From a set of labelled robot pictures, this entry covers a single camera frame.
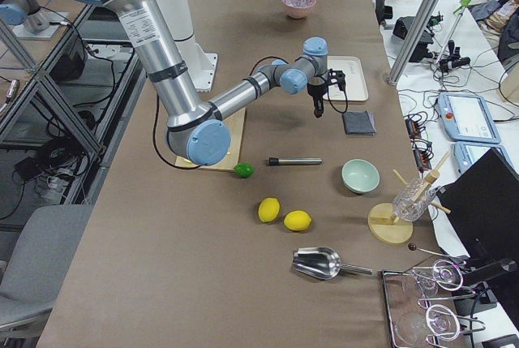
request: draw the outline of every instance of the pink bowl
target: pink bowl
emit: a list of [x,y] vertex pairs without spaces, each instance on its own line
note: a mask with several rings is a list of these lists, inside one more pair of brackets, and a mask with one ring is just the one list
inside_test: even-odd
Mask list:
[[285,6],[285,13],[294,19],[308,16],[317,4],[317,0],[281,0]]

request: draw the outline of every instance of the clothing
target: clothing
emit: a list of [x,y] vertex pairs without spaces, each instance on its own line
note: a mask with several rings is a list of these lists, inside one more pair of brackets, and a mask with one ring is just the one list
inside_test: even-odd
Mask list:
[[519,42],[519,9],[517,4],[510,1],[513,0],[487,0],[470,9],[489,43],[492,37],[495,40],[495,33],[497,33],[499,37],[497,57],[501,62],[519,54],[519,49],[508,47],[514,42]]

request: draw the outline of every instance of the white desk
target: white desk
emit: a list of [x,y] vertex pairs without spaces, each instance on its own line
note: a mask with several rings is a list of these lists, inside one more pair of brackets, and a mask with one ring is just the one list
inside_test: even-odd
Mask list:
[[[385,1],[387,6],[392,6],[393,8],[393,19],[388,21],[388,26],[391,26],[391,28],[381,28],[384,46],[390,64],[394,62],[403,43],[403,40],[392,35],[392,25],[399,17],[416,15],[421,1],[422,0]],[[441,23],[441,29],[440,26],[434,27],[434,30],[438,31],[435,34],[437,42],[429,46],[430,51],[439,52],[441,45],[448,39],[448,34],[456,19],[453,12],[460,6],[459,1],[460,0],[440,0],[438,6],[435,8],[434,15],[439,11],[444,17],[444,20]],[[514,108],[513,105],[504,102],[497,90],[487,91],[492,88],[497,88],[497,83],[489,79],[498,82],[504,73],[504,69],[495,56],[495,53],[490,50],[487,40],[483,37],[469,11],[465,11],[465,14],[461,17],[452,39],[455,41],[456,46],[461,47],[461,56],[469,57],[471,60],[470,65],[476,68],[475,71],[472,72],[470,72],[469,69],[457,69],[449,72],[449,76],[459,77],[460,81],[455,84],[456,86],[462,86],[466,82],[464,87],[448,87],[449,90],[465,89],[481,95],[487,101],[494,119],[506,119],[509,118],[511,114],[505,109],[493,105],[491,102],[503,106],[515,114],[519,113],[519,108]],[[426,111],[430,118],[432,118],[433,110],[428,109],[426,106],[432,105],[437,94],[433,92],[426,94],[426,92],[428,90],[439,89],[440,84],[432,79],[432,70],[428,63],[409,63],[397,85],[397,90],[401,94],[405,94],[400,95],[402,113],[406,115],[409,113],[417,113],[418,111]],[[424,95],[426,95],[426,106],[423,104]],[[445,152],[452,151],[453,142],[448,140],[443,127],[438,122],[429,122],[426,128],[427,132],[424,137],[433,142],[435,157],[432,159],[432,165],[434,165]],[[505,146],[513,166],[516,170],[519,169],[519,144],[516,142],[519,136],[519,123],[499,123],[497,128],[501,136],[501,144]],[[457,172],[455,159],[451,156],[445,165],[442,166],[441,176],[437,184],[449,184],[454,182],[458,177],[459,173]],[[451,255],[466,253],[465,248],[460,244],[456,233],[444,213],[440,212],[434,224],[438,244],[446,252]],[[478,313],[477,317],[487,324],[487,330],[474,334],[474,340],[476,342],[486,341],[506,334],[519,334],[499,304],[495,309]]]

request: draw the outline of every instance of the folded cloth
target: folded cloth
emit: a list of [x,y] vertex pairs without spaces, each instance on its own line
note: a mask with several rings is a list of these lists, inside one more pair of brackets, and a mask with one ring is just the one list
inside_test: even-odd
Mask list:
[[342,115],[342,122],[347,135],[374,135],[375,117],[367,110],[347,111]]

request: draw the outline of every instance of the green bowl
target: green bowl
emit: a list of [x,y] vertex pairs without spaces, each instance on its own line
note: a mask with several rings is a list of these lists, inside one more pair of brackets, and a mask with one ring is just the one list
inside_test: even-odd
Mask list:
[[342,182],[354,193],[364,194],[379,185],[379,171],[369,161],[353,159],[342,166]]

